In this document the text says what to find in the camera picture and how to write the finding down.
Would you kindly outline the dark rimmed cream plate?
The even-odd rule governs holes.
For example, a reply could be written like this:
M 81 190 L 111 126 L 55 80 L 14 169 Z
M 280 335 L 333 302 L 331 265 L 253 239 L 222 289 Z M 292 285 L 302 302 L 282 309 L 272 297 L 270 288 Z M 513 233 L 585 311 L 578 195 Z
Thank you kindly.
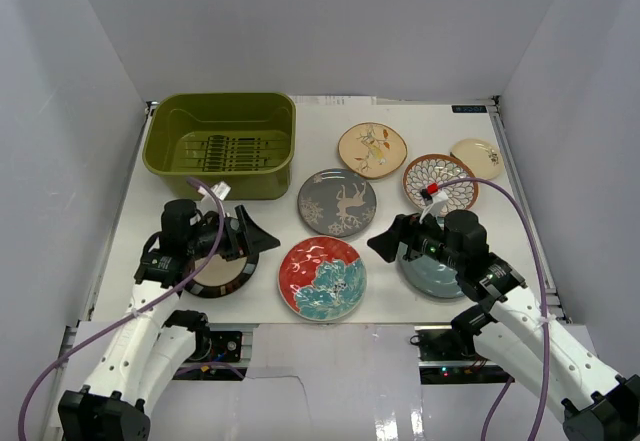
M 225 261 L 220 255 L 216 255 L 186 284 L 184 290 L 205 299 L 227 296 L 241 289 L 250 280 L 258 262 L 258 254 L 234 261 Z

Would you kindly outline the red and teal floral plate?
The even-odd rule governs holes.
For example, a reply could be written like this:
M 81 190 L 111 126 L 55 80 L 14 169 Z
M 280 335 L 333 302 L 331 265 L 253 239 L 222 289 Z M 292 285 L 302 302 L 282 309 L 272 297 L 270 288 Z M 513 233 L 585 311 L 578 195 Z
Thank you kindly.
M 329 236 L 307 238 L 284 256 L 278 288 L 301 318 L 333 323 L 354 311 L 367 288 L 364 261 L 350 244 Z

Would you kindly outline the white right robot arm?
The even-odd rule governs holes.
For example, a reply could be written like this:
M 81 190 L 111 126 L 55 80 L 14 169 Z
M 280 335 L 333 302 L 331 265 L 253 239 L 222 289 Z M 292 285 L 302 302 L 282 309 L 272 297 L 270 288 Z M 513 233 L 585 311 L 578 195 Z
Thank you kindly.
M 474 213 L 453 211 L 442 223 L 399 215 L 367 244 L 388 263 L 428 257 L 451 268 L 472 302 L 451 321 L 453 351 L 493 361 L 538 395 L 568 439 L 638 439 L 638 376 L 622 376 L 543 314 L 524 278 L 491 252 Z

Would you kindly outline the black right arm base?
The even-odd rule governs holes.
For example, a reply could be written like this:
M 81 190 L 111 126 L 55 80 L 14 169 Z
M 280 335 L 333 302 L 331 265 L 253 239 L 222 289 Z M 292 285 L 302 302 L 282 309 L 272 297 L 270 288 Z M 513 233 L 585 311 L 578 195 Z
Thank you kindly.
M 503 384 L 509 378 L 500 366 L 463 347 L 449 325 L 417 326 L 409 343 L 418 349 L 423 386 Z

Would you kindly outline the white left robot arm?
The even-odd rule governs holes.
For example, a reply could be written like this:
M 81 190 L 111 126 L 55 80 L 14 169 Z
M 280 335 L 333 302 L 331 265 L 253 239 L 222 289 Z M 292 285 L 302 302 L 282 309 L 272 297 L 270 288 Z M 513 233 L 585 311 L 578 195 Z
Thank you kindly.
M 58 415 L 67 440 L 146 440 L 150 415 L 180 366 L 211 348 L 206 314 L 180 310 L 189 283 L 215 255 L 225 261 L 279 247 L 243 206 L 201 213 L 195 201 L 165 204 L 161 229 L 149 238 L 134 275 L 124 323 L 78 391 L 65 391 Z

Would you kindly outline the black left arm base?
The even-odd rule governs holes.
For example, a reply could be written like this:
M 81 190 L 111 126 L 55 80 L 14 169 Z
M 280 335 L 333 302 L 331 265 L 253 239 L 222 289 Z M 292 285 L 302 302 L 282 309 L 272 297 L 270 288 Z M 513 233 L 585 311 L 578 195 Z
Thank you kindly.
M 208 351 L 200 358 L 190 359 L 181 367 L 174 380 L 181 381 L 241 381 L 247 371 L 241 366 L 243 333 L 213 331 Z

